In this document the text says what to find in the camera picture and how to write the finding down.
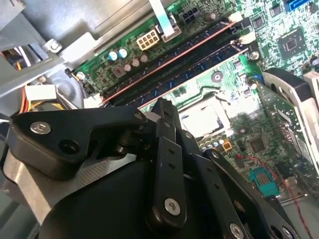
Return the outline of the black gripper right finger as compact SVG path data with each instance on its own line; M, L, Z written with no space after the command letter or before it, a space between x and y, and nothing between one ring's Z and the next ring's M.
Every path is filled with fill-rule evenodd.
M194 136L181 128L176 107L177 144L183 169L207 200L223 239L297 239L294 227L214 149L201 153Z

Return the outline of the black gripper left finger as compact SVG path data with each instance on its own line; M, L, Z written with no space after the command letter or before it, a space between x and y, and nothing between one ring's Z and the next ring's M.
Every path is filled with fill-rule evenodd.
M61 200L134 161L149 161L157 139L176 143L167 100L151 112L109 107L23 113L10 123L7 176L42 225Z

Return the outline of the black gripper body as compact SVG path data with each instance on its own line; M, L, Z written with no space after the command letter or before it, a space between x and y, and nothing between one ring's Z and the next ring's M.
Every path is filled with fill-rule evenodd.
M149 161L134 161L67 196L44 220L42 239L222 239L214 173L193 137L157 139Z

